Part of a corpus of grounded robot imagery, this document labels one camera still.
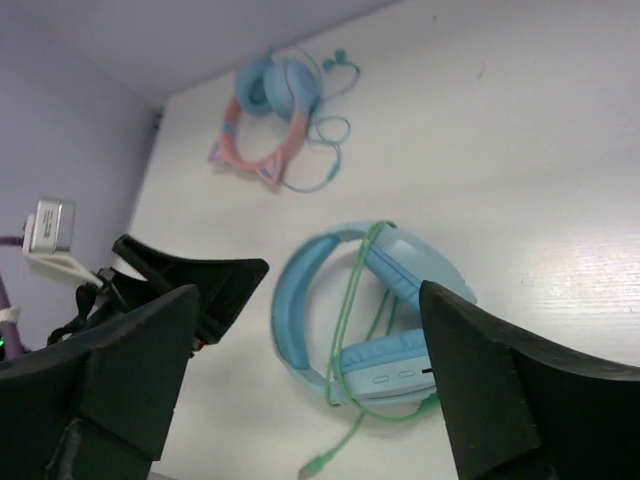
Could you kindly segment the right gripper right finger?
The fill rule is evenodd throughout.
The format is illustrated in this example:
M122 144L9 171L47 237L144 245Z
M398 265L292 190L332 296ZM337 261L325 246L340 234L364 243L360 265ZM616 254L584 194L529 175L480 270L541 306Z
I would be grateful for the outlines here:
M435 282L420 312L461 479L636 479L639 370L502 320Z

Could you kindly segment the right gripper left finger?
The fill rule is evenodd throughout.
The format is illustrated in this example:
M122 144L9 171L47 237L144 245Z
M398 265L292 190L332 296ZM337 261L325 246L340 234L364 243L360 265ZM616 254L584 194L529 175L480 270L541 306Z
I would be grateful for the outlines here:
M4 479L145 479L191 354L199 295L183 286L1 364Z

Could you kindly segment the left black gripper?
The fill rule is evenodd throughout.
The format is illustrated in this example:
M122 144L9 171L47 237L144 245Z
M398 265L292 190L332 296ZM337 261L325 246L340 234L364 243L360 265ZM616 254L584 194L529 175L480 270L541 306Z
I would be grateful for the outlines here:
M194 286L199 294L196 326L199 345L217 344L269 271L263 259L187 259L155 250L128 234L114 242L112 251L142 278L130 277L114 268L101 269L98 278L103 285L85 283L76 289L77 314L49 335L48 346L185 285Z

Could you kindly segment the light blue headphones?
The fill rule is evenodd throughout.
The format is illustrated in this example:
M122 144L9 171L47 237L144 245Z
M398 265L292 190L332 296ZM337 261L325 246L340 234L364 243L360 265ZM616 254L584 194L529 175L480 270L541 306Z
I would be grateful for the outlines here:
M342 304L330 321L328 364L313 365L305 316L312 283L343 244L355 253ZM390 221L338 225L306 241L290 257L274 289L271 333L291 375L331 406L417 403L436 383L420 324L419 291L440 284L475 303L456 266L437 249Z

